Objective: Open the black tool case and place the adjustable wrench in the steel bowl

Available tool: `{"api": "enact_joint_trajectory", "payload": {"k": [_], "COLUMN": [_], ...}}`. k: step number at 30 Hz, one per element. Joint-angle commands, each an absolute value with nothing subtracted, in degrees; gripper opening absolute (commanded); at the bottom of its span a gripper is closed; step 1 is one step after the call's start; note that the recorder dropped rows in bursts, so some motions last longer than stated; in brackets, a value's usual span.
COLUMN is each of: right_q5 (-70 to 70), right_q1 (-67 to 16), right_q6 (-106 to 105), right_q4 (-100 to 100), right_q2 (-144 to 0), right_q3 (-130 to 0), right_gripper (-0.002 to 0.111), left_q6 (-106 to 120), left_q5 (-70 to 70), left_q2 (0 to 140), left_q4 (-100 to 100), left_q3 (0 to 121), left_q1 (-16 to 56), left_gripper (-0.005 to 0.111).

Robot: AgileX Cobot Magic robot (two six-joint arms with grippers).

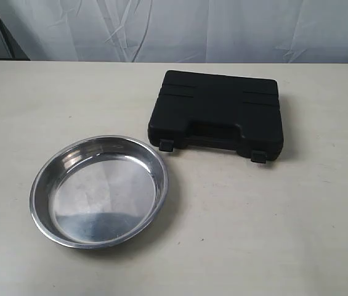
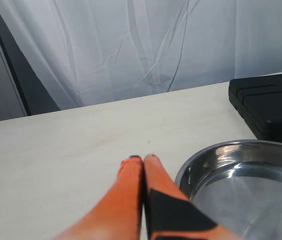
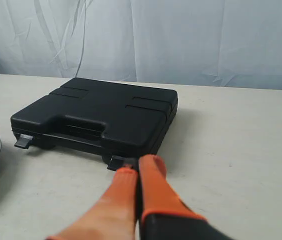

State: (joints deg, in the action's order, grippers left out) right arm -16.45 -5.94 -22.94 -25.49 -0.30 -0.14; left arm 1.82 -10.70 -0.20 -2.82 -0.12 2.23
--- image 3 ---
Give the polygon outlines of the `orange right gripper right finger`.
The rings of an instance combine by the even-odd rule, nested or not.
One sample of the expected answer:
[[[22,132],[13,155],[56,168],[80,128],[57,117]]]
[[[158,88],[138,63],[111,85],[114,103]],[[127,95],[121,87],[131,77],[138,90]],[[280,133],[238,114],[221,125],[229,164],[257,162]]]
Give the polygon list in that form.
[[[142,240],[231,239],[183,203],[166,181],[166,167],[160,157],[149,154],[138,162],[143,204]]]

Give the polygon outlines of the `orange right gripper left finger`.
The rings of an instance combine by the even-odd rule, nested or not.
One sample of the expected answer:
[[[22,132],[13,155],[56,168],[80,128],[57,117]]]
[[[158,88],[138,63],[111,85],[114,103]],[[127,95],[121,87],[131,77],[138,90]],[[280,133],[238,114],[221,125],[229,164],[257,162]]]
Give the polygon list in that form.
[[[49,240],[135,239],[137,171],[122,167],[99,200],[82,217]]]

